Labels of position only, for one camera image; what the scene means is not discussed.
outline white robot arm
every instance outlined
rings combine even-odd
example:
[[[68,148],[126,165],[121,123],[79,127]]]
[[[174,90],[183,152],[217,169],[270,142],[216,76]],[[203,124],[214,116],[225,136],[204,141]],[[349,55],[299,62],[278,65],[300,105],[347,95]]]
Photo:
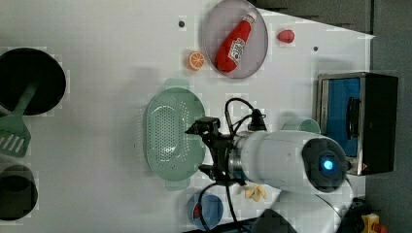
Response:
[[[254,114],[252,122],[262,123],[259,112],[255,119]],[[251,181],[282,190],[253,232],[336,232],[353,199],[346,178],[349,164],[336,142],[301,131],[231,130],[224,135],[220,126],[218,118],[206,116],[186,132],[201,136],[211,151],[214,164],[199,169],[217,184]]]

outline plate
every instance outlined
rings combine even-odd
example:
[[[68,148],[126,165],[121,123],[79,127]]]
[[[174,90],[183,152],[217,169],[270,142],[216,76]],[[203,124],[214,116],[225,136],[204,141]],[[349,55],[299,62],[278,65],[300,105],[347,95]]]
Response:
[[[248,12],[254,12],[257,20],[252,26],[242,60],[232,72],[221,72],[216,67],[216,53],[224,39]],[[207,17],[202,40],[210,64],[219,73],[230,78],[250,77],[260,68],[267,54],[268,34],[264,19],[254,5],[244,0],[224,0],[218,4]]]

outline ketchup bottle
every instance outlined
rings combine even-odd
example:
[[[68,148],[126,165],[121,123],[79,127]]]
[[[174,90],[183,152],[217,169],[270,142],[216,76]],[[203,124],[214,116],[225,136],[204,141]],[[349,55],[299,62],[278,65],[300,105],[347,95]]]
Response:
[[[224,39],[216,54],[216,66],[222,72],[229,73],[236,69],[242,59],[243,49],[252,30],[252,24],[257,16],[249,12],[242,21]]]

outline spatula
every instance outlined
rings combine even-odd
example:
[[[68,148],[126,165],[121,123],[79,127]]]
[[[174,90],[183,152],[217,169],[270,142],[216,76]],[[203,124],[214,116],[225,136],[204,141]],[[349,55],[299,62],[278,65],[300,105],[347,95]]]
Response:
[[[37,86],[38,82],[30,83],[18,100],[15,110],[0,118],[0,153],[25,157],[31,135],[22,116],[36,93]]]

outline blue bowl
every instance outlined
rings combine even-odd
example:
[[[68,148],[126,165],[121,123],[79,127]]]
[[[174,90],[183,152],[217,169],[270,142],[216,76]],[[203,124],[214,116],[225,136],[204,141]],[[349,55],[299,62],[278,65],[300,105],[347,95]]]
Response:
[[[194,208],[198,204],[199,194],[194,194],[188,202],[188,218],[194,225],[202,231],[205,228],[200,217],[194,216]],[[223,202],[221,198],[210,193],[204,193],[202,197],[202,214],[209,229],[215,228],[223,216]]]

